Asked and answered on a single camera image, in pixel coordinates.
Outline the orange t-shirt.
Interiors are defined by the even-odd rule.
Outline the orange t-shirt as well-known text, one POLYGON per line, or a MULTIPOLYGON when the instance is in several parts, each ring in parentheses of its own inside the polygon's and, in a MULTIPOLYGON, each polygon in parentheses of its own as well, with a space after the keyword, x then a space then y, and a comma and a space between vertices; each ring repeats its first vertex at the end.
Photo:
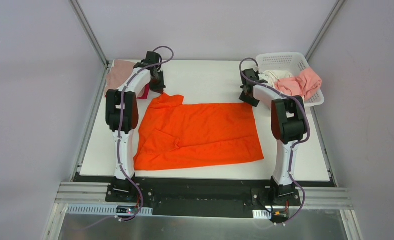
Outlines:
POLYGON ((151 101, 138 130, 136 170, 200 168, 263 159, 250 105, 183 101, 181 95, 167 94, 151 101))

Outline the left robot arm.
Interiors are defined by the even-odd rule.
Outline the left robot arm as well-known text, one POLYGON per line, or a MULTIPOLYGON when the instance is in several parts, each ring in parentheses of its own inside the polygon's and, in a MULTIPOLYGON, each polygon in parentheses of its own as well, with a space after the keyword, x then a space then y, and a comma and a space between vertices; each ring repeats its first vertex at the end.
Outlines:
POLYGON ((147 98, 149 92, 164 92, 161 65, 161 55, 149 51, 145 59, 138 63, 114 60, 106 78, 105 122, 112 131, 116 146, 111 192, 118 192, 125 202, 134 201, 138 194, 132 182, 135 174, 132 142, 139 120, 137 101, 147 98))

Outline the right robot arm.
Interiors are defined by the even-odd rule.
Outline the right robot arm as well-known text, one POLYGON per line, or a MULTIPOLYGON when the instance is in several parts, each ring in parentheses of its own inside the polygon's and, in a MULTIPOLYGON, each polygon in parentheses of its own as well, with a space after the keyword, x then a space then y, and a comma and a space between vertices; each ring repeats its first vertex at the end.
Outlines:
POLYGON ((268 86, 252 68, 240 71, 240 77, 239 100, 253 107, 262 102, 271 111, 271 132, 277 141, 277 153, 267 196, 273 204, 281 205, 294 197, 296 150, 308 131, 304 103, 299 96, 287 96, 268 86))

